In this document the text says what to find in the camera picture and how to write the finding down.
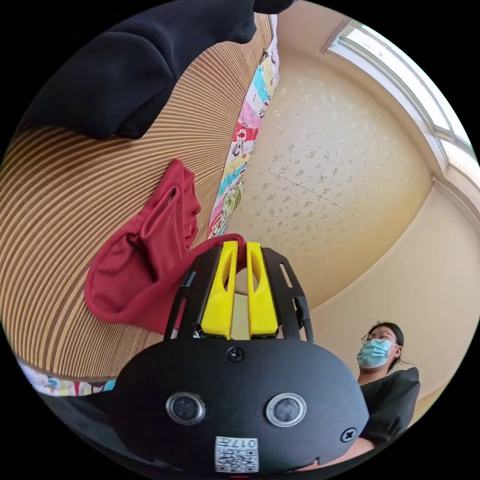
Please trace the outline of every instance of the woman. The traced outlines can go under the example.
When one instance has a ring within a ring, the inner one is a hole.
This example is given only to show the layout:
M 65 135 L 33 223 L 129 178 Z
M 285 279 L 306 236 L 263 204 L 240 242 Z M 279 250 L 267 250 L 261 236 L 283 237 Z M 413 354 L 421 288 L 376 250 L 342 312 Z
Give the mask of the woman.
M 313 464 L 302 470 L 327 467 L 393 440 L 409 426 L 420 391 L 417 368 L 397 370 L 404 347 L 404 334 L 398 325 L 378 322 L 361 339 L 356 358 L 360 373 L 357 382 L 363 392 L 370 418 L 348 452 L 330 463 Z

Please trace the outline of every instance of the red cloth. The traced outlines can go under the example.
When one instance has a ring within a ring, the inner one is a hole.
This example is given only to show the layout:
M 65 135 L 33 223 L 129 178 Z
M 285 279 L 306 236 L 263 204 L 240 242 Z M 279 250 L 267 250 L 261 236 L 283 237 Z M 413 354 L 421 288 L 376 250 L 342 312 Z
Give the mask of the red cloth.
M 211 238 L 190 250 L 201 209 L 194 178 L 173 160 L 141 212 L 97 253 L 86 278 L 85 302 L 99 320 L 164 334 L 177 290 L 195 258 L 235 240 L 237 269 L 245 268 L 245 240 L 237 234 Z

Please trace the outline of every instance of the face mask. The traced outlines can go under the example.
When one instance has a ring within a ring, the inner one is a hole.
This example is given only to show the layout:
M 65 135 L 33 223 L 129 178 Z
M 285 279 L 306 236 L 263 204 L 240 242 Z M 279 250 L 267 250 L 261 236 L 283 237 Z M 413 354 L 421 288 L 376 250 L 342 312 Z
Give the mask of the face mask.
M 362 369 L 375 369 L 385 365 L 388 360 L 393 358 L 387 358 L 392 345 L 390 340 L 378 341 L 373 338 L 358 352 L 356 356 L 358 366 Z

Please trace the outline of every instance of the patterned ceiling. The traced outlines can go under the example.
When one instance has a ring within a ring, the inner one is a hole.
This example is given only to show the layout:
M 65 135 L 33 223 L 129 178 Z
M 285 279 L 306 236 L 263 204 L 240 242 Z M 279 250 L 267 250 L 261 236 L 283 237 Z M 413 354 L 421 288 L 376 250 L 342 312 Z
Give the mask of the patterned ceiling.
M 312 309 L 395 243 L 431 188 L 415 144 L 371 93 L 281 50 L 280 84 L 228 232 L 286 256 Z M 242 272 L 237 291 L 245 287 Z

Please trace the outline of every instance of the black cloth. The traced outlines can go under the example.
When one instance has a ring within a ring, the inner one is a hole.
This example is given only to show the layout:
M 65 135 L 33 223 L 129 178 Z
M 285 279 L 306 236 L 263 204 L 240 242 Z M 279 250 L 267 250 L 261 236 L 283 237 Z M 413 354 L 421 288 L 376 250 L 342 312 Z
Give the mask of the black cloth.
M 297 0 L 255 0 L 253 11 L 258 14 L 273 15 L 289 9 Z
M 180 76 L 220 42 L 248 43 L 254 0 L 175 0 L 100 34 L 50 78 L 20 128 L 62 127 L 102 140 L 141 138 Z
M 420 391 L 417 368 L 395 371 L 360 388 L 370 413 L 361 438 L 378 446 L 408 428 Z

